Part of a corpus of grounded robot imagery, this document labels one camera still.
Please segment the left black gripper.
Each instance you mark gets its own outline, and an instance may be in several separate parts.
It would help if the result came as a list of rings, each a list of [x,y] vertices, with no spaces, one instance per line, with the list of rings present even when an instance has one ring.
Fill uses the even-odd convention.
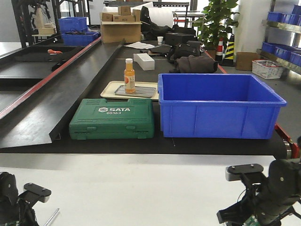
[[[0,224],[2,226],[37,226],[35,210],[32,208],[38,198],[18,195],[15,175],[0,173]]]

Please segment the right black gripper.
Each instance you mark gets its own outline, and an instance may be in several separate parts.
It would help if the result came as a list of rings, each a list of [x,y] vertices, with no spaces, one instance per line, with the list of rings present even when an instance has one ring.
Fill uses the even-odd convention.
[[[242,174],[244,196],[233,205],[219,210],[219,223],[227,226],[280,226],[288,215],[300,218],[293,207],[301,201],[300,159],[279,159],[263,172]]]

